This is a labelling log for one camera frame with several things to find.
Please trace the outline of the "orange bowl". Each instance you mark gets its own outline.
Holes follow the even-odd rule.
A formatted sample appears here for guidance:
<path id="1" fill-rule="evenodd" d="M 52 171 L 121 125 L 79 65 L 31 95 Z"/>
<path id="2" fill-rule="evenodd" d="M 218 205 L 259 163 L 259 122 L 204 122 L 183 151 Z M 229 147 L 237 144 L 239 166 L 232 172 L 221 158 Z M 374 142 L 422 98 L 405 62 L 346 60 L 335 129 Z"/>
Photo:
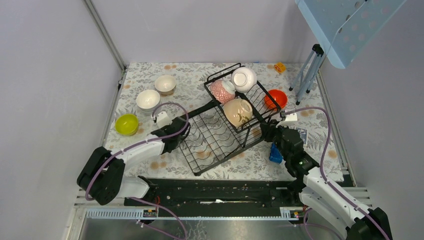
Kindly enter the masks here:
<path id="1" fill-rule="evenodd" d="M 265 99 L 264 100 L 265 106 L 267 107 L 267 109 L 276 109 L 277 107 L 279 107 L 280 109 L 283 109 L 286 107 L 288 100 L 284 100 L 284 99 L 280 99 L 280 100 L 276 100 L 275 104 L 271 99 Z"/>
<path id="2" fill-rule="evenodd" d="M 268 94 L 266 94 L 263 98 L 263 100 L 271 99 L 273 102 L 276 102 L 276 100 L 288 100 L 288 96 L 285 92 L 278 90 L 278 89 L 271 89 L 268 91 Z"/>

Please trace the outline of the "white ribbed bowl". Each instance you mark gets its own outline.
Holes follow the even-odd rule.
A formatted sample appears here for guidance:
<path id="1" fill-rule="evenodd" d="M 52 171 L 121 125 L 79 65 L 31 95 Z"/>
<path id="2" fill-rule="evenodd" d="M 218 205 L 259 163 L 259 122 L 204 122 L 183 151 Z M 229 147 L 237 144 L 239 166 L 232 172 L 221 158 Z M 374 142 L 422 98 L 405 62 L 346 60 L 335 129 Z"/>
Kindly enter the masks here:
<path id="1" fill-rule="evenodd" d="M 161 104 L 161 95 L 156 90 L 147 89 L 138 94 L 135 102 L 136 105 L 140 106 L 141 108 L 153 108 L 157 104 Z"/>
<path id="2" fill-rule="evenodd" d="M 155 116 L 157 116 L 162 111 L 162 106 L 160 106 L 160 103 L 158 103 L 152 108 L 142 108 L 140 106 L 137 106 L 137 110 L 144 115 L 151 116 L 152 114 L 154 114 Z"/>

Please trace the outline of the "beige bowl top tier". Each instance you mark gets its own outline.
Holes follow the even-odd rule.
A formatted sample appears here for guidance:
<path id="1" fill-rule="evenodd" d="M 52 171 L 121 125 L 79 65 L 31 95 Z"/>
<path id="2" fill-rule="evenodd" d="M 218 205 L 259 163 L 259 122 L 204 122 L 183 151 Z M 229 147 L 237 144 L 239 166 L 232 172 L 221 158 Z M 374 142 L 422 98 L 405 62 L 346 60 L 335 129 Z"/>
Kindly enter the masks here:
<path id="1" fill-rule="evenodd" d="M 253 108 L 251 104 L 244 99 L 235 98 L 223 106 L 225 117 L 235 127 L 240 128 L 253 117 Z"/>

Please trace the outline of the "black wire dish rack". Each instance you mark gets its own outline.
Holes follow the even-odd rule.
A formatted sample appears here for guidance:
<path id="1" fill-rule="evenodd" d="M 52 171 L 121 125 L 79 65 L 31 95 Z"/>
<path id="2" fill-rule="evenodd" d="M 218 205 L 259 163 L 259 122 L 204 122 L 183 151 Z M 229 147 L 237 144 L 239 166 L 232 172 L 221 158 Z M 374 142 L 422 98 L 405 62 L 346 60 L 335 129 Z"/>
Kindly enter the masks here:
<path id="1" fill-rule="evenodd" d="M 208 93 L 208 102 L 188 113 L 190 131 L 179 148 L 195 176 L 200 176 L 262 142 L 260 123 L 271 122 L 272 117 L 281 111 L 279 106 L 267 109 L 264 97 L 269 92 L 257 82 L 247 93 L 235 95 L 237 99 L 251 104 L 252 119 L 240 128 L 229 122 L 224 114 L 224 105 L 212 95 L 210 85 L 216 80 L 224 80 L 242 66 L 241 63 L 236 63 L 209 75 L 203 83 L 203 88 Z"/>

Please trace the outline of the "lime green bowl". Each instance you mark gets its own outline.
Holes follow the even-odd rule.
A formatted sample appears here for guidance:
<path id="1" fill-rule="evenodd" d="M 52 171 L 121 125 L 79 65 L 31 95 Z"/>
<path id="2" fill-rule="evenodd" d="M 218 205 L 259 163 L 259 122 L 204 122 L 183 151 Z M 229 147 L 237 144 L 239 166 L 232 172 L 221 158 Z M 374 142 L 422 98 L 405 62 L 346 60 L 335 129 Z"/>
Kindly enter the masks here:
<path id="1" fill-rule="evenodd" d="M 139 129 L 138 118 L 134 114 L 123 114 L 115 121 L 114 128 L 123 136 L 132 136 Z"/>

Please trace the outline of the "cream floral bowl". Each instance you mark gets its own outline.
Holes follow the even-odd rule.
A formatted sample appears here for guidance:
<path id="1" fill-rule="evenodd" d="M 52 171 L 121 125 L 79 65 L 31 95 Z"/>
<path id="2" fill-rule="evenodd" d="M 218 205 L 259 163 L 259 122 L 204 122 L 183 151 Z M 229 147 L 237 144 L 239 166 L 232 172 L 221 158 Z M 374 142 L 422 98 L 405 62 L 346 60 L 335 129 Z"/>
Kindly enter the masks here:
<path id="1" fill-rule="evenodd" d="M 177 82 L 176 78 L 172 75 L 162 75 L 155 80 L 155 89 L 164 96 L 174 93 Z"/>

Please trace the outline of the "white bowl top tier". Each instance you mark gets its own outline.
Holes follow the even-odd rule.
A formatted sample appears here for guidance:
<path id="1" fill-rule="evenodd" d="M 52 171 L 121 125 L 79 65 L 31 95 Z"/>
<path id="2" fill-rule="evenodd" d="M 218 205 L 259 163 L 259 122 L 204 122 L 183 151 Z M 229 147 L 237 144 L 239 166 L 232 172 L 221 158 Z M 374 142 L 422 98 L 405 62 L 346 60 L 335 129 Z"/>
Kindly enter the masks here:
<path id="1" fill-rule="evenodd" d="M 248 67 L 239 67 L 231 74 L 230 81 L 237 92 L 247 93 L 257 83 L 257 75 Z"/>

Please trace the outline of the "pink patterned bowl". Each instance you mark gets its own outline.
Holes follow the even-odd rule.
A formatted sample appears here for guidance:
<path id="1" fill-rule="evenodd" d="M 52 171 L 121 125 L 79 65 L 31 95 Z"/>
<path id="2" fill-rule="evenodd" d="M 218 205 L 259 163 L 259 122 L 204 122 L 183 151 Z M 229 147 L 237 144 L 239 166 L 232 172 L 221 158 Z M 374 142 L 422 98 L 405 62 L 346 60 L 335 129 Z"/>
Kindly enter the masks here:
<path id="1" fill-rule="evenodd" d="M 233 83 L 229 80 L 216 80 L 210 85 L 210 92 L 221 104 L 235 99 L 236 89 Z"/>

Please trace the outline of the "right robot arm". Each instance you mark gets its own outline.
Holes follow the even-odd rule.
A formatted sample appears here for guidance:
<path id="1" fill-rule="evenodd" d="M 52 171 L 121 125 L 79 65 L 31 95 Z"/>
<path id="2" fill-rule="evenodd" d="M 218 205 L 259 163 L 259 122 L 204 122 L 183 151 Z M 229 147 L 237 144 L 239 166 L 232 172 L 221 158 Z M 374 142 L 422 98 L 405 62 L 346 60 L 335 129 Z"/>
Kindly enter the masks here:
<path id="1" fill-rule="evenodd" d="M 343 240 L 391 240 L 388 215 L 372 209 L 330 179 L 305 150 L 297 130 L 276 120 L 260 124 L 262 139 L 275 145 L 295 180 L 289 185 L 287 201 L 302 203 L 327 220 Z"/>

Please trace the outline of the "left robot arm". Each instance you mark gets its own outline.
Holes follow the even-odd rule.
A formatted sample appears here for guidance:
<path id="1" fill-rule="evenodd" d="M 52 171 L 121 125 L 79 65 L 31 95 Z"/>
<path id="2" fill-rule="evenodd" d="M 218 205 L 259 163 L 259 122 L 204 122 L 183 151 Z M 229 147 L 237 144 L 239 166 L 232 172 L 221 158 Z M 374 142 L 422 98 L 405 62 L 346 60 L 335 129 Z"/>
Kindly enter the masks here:
<path id="1" fill-rule="evenodd" d="M 143 161 L 170 153 L 182 141 L 190 124 L 180 116 L 151 132 L 147 138 L 122 150 L 112 151 L 103 146 L 96 148 L 77 178 L 77 185 L 85 190 L 88 201 L 101 206 L 114 199 L 136 198 L 148 206 L 155 200 L 155 192 L 143 177 L 125 177 L 125 171 Z"/>

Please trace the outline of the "blue toy truck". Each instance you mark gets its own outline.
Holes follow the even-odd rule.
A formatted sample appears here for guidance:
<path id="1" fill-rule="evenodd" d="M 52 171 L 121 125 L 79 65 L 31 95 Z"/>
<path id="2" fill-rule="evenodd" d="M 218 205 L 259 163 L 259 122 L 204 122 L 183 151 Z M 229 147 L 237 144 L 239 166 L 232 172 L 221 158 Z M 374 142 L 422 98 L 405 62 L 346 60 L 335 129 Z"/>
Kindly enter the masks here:
<path id="1" fill-rule="evenodd" d="M 283 161 L 283 157 L 281 153 L 279 152 L 275 143 L 271 144 L 268 160 L 276 164 L 281 164 Z"/>

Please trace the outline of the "blue playing card box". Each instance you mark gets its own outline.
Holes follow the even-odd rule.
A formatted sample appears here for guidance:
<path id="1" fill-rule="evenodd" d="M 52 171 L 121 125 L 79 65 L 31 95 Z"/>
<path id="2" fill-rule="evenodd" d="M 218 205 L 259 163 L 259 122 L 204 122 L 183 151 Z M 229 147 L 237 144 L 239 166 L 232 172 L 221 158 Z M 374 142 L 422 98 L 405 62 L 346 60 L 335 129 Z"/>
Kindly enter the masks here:
<path id="1" fill-rule="evenodd" d="M 307 145 L 308 144 L 308 130 L 301 128 L 301 127 L 296 127 L 295 129 L 298 131 L 300 138 L 302 139 L 304 144 Z"/>

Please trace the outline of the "floral table mat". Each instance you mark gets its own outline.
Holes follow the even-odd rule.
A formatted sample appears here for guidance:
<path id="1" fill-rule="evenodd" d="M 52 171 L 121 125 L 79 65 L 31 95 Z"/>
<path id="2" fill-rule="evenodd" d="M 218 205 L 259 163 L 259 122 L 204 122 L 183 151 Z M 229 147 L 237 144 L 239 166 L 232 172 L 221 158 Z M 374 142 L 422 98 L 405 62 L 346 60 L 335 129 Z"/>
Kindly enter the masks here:
<path id="1" fill-rule="evenodd" d="M 105 141 L 109 150 L 120 150 L 144 140 L 157 128 L 151 114 L 144 112 L 144 91 L 160 93 L 161 110 L 170 118 L 200 108 L 212 98 L 204 88 L 207 77 L 227 67 L 225 63 L 131 63 L 120 89 L 114 116 L 133 114 L 138 119 L 138 131 L 131 136 L 118 133 L 112 126 Z M 337 182 L 344 180 L 338 150 L 328 139 L 328 123 L 321 90 L 317 83 L 300 102 L 298 120 L 293 125 L 307 132 L 306 152 L 315 160 L 323 160 L 328 177 Z M 195 133 L 188 136 L 193 153 L 185 157 L 185 145 L 171 153 L 142 160 L 124 172 L 126 177 L 143 176 L 155 179 L 194 179 L 201 166 L 210 164 L 214 154 L 221 150 L 216 145 L 206 146 L 199 136 L 206 131 L 206 139 L 217 137 L 219 143 L 230 143 L 233 137 L 225 130 L 224 123 L 215 110 L 209 110 L 194 118 Z M 292 176 L 283 164 L 269 160 L 271 144 L 260 142 L 231 159 L 202 173 L 201 179 L 290 181 Z"/>

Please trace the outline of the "orange toy block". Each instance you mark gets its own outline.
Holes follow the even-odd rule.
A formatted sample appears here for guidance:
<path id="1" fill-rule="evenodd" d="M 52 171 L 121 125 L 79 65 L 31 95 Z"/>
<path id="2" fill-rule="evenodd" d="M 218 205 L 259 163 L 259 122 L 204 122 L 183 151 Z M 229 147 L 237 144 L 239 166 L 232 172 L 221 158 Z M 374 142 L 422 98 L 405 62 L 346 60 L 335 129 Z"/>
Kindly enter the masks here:
<path id="1" fill-rule="evenodd" d="M 279 74 L 282 74 L 287 69 L 282 62 L 277 62 L 276 64 L 273 65 L 273 67 L 275 71 L 278 72 Z"/>

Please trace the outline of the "light blue folding stool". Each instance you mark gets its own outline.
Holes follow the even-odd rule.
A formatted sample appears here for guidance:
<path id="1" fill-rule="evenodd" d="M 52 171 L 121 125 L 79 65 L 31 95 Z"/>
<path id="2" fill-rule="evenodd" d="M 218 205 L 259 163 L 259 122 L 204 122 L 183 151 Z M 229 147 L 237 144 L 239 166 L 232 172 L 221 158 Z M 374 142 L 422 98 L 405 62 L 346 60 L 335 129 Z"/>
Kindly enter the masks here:
<path id="1" fill-rule="evenodd" d="M 309 55 L 311 70 L 300 74 L 310 84 L 325 59 L 345 69 L 405 3 L 403 0 L 297 0 L 317 44 Z"/>

